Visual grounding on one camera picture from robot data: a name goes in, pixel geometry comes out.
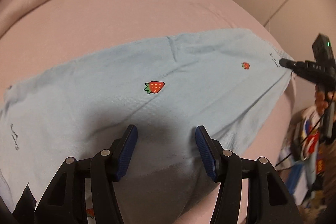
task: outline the black cable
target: black cable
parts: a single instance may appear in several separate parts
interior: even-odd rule
[[[335,92],[336,92],[336,83],[335,83],[335,88],[334,88],[334,92],[333,92],[333,95],[331,97],[331,100],[328,104],[328,107],[325,109],[324,113],[322,114],[321,118],[317,121],[317,123],[314,125],[314,127],[310,130],[310,132],[307,134],[307,136],[300,142],[300,144],[303,144],[305,142],[305,140],[308,138],[308,136],[314,131],[314,129],[317,127],[317,125],[320,123],[320,121],[322,120],[323,116],[325,115],[327,109],[329,109],[333,99],[334,99],[334,95],[335,95]],[[278,165],[280,165],[281,163],[283,163],[285,160],[287,160],[293,153],[290,152],[286,157],[284,157],[282,160],[280,160],[276,165],[275,167],[277,167]]]

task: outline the pink bed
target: pink bed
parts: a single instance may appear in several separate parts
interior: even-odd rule
[[[232,0],[1,0],[0,92],[55,65],[148,37],[219,28],[247,28],[281,49],[276,40]],[[244,158],[264,156],[275,164],[294,104],[295,85],[285,93]],[[209,223],[218,189],[175,224]],[[239,223],[246,216],[243,184]]]

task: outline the blue gripper pad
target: blue gripper pad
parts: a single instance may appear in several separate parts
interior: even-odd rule
[[[217,174],[215,171],[216,161],[210,152],[210,149],[200,129],[200,126],[198,126],[195,130],[195,139],[205,171],[213,181],[216,181],[217,180]]]
[[[137,127],[134,125],[129,125],[114,153],[118,156],[118,167],[115,173],[116,181],[119,181],[124,175],[126,175],[137,140]]]

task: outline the silver screw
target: silver screw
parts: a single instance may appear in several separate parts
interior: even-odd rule
[[[261,157],[261,158],[259,159],[259,161],[260,161],[262,164],[266,164],[266,163],[268,163],[268,160],[267,160],[266,158],[264,158],[264,157]]]
[[[74,161],[75,161],[75,159],[74,159],[73,157],[66,158],[66,160],[65,160],[65,162],[66,162],[67,164],[71,164],[71,163],[73,163]]]
[[[230,157],[230,156],[232,156],[232,152],[230,150],[224,150],[223,155],[227,156],[227,157]]]
[[[105,150],[103,150],[102,152],[100,152],[100,154],[101,154],[102,156],[108,156],[110,153],[111,153],[111,152],[110,152],[110,150],[108,150],[108,149],[105,149]]]

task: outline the pink bed sheet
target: pink bed sheet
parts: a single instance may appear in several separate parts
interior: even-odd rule
[[[281,49],[276,40],[232,0],[1,0],[0,92],[68,60],[148,37],[219,28],[247,28]],[[275,163],[291,118],[295,85],[285,93],[244,155]],[[176,220],[209,223],[218,189]],[[246,216],[244,182],[239,221]]]

